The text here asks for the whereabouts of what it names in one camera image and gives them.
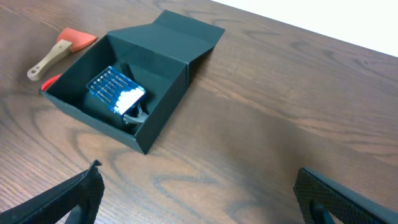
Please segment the small claw hammer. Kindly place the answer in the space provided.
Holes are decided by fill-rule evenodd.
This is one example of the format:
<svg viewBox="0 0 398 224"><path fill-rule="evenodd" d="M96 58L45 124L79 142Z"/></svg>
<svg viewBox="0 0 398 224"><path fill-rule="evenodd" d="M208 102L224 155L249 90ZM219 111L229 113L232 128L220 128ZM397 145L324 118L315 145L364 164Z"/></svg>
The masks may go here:
<svg viewBox="0 0 398 224"><path fill-rule="evenodd" d="M144 112L142 109L142 106L138 104L137 106L138 114L137 116L130 116L128 114L125 114L123 116L123 121L126 124L142 124L146 121L146 119L149 117L147 113Z"/></svg>

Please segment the red handled pliers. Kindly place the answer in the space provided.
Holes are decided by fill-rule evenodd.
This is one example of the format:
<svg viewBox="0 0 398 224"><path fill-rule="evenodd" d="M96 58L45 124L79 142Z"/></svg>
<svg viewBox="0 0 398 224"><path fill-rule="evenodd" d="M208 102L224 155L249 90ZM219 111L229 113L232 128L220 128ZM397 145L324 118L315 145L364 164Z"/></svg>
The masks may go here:
<svg viewBox="0 0 398 224"><path fill-rule="evenodd" d="M62 74L58 74L52 78L49 78L47 81L45 81L41 87L40 90L41 91L46 91L49 87L51 87L60 77L62 76Z"/></svg>

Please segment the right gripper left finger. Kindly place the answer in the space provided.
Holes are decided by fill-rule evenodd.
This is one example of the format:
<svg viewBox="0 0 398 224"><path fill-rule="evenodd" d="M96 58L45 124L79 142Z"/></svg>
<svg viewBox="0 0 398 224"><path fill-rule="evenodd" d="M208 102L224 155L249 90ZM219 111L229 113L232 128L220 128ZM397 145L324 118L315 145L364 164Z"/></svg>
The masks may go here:
<svg viewBox="0 0 398 224"><path fill-rule="evenodd" d="M95 160L87 170L2 212L1 223L57 223L67 215L66 223L93 224L104 194L100 165Z"/></svg>

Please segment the orange scraper wooden handle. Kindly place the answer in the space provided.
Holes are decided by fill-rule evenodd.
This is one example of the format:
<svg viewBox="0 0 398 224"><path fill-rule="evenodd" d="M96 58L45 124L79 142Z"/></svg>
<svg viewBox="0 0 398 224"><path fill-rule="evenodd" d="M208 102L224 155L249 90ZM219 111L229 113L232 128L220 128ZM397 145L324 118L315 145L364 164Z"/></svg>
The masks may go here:
<svg viewBox="0 0 398 224"><path fill-rule="evenodd" d="M97 40L97 36L81 32L70 27L64 28L57 37L56 44L49 53L36 65L27 71L27 77L32 81L42 79L47 70L62 58L72 52L82 50Z"/></svg>

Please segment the blue precision screwdriver set case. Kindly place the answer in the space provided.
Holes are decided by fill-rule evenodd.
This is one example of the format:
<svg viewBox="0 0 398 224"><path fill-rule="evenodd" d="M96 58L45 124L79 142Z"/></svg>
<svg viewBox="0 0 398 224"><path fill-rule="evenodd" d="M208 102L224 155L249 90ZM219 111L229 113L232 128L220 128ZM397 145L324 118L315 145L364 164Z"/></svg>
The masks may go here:
<svg viewBox="0 0 398 224"><path fill-rule="evenodd" d="M106 67L86 84L89 92L120 116L135 108L145 97L146 90L112 66Z"/></svg>

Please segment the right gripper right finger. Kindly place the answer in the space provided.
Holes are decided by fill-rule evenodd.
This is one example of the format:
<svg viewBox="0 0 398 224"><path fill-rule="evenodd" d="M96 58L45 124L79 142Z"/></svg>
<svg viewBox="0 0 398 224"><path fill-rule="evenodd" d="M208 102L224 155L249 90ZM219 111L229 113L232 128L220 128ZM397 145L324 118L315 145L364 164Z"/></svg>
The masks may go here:
<svg viewBox="0 0 398 224"><path fill-rule="evenodd" d="M397 212L309 168L298 170L294 193L305 223L397 223Z"/></svg>

